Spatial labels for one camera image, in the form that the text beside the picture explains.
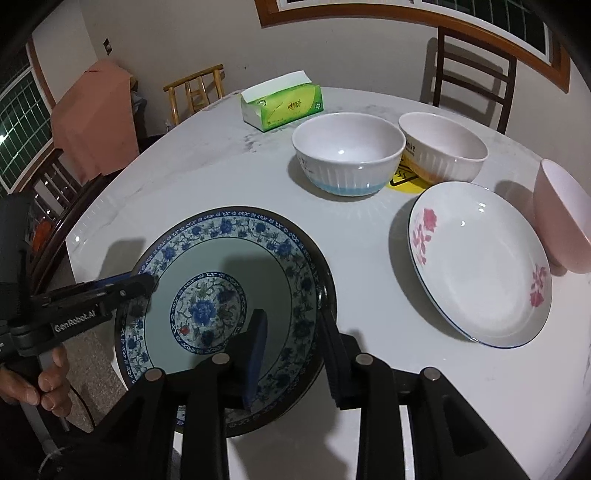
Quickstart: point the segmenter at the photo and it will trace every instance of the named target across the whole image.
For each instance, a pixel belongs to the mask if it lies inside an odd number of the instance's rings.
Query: window frame
[[[435,28],[451,28],[467,35],[471,35],[479,40],[486,41],[491,45],[514,55],[519,61],[530,66],[536,72],[554,83],[564,93],[569,92],[570,57],[566,49],[553,35],[547,35],[547,38],[550,37],[548,52],[550,62],[548,62],[548,59],[542,58],[541,52],[533,53],[530,51],[533,47],[531,49],[525,48],[522,45],[525,42],[514,37],[509,32],[503,31],[504,34],[496,33],[495,29],[501,29],[492,24],[488,24],[487,22],[487,28],[483,28],[476,24],[479,20],[476,17],[471,17],[471,15],[457,12],[439,5],[422,4],[421,2],[421,6],[418,7],[410,4],[409,0],[388,0],[389,3],[362,4],[332,3],[333,0],[322,0],[323,3],[320,5],[309,5],[309,3],[313,1],[317,0],[303,2],[308,4],[305,6],[299,6],[297,5],[299,2],[295,2],[285,9],[280,9],[277,0],[254,0],[259,21],[263,28],[272,25],[326,17],[383,18],[387,20],[419,23]]]
[[[37,57],[37,52],[35,50],[35,44],[33,43],[33,38],[30,38],[26,44],[27,49],[27,57],[29,59],[29,67],[24,70],[17,79],[15,79],[2,93],[9,91],[10,89],[14,88],[18,84],[18,82],[24,78],[29,73],[33,74],[33,80],[35,81],[35,85],[39,90],[39,94],[43,102],[45,103],[49,113],[56,105],[56,101],[49,90],[49,86],[41,71],[41,65],[39,64],[39,59]],[[42,165],[43,161],[51,154],[51,152],[55,150],[53,145],[53,139],[50,138],[47,143],[41,147],[41,150],[37,152],[37,154],[33,157],[33,159],[29,162],[29,165],[21,172],[18,176],[17,180],[15,181],[12,187],[8,187],[5,183],[4,179],[0,177],[0,188],[4,189],[7,193],[13,192],[20,192],[27,181],[33,176],[35,171]]]

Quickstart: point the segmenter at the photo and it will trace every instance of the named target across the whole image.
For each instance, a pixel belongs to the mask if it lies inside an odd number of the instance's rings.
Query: bowl with blue base
[[[381,190],[396,172],[406,140],[383,118],[342,112],[315,116],[291,137],[308,179],[340,196],[359,197]]]

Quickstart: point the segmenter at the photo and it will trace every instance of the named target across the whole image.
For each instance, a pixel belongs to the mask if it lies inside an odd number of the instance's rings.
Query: human hand
[[[0,397],[9,403],[22,401],[29,405],[41,405],[52,411],[58,417],[66,417],[72,410],[72,401],[68,396],[70,382],[66,375],[70,369],[70,362],[63,345],[51,351],[53,364],[43,371],[37,379],[39,389],[44,392],[41,396],[23,377],[8,368],[0,368]]]

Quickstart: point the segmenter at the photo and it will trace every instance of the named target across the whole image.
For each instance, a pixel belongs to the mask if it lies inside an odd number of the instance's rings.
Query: tissue box
[[[303,72],[292,72],[242,92],[242,118],[266,132],[313,113],[321,112],[322,93]]]

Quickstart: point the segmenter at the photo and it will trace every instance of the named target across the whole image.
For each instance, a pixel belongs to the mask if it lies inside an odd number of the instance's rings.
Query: wall
[[[436,29],[424,25],[341,18],[261,29],[253,0],[80,1],[97,54],[105,55],[108,37],[111,56],[139,79],[149,133],[164,131],[170,118],[162,87],[220,62],[228,92],[304,69],[321,85],[429,100]],[[571,76],[566,95],[520,63],[507,134],[562,163],[591,192],[591,93],[574,66]],[[444,95],[468,105],[467,113],[496,126],[499,109],[472,92],[444,88]]]
[[[33,42],[56,102],[97,60],[79,0],[64,0],[35,29]]]

